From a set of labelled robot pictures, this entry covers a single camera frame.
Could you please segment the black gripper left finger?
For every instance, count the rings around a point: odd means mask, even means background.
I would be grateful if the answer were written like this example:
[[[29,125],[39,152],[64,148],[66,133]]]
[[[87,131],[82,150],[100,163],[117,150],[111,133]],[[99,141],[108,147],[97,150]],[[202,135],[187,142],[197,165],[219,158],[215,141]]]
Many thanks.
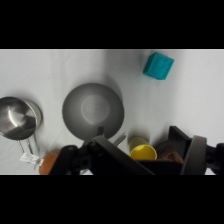
[[[153,175],[103,136],[84,142],[80,148],[64,146],[49,174],[79,175],[83,170],[90,170],[94,175]]]

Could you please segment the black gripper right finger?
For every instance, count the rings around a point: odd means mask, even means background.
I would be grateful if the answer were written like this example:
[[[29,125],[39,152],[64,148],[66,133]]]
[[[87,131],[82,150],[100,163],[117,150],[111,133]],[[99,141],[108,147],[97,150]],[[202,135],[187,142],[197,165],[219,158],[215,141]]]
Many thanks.
[[[156,175],[204,175],[207,169],[224,175],[224,143],[212,147],[205,137],[190,138],[178,127],[170,126],[168,139],[158,144],[156,151],[161,156],[168,148],[178,153],[183,163],[171,159],[139,160],[139,163]]]

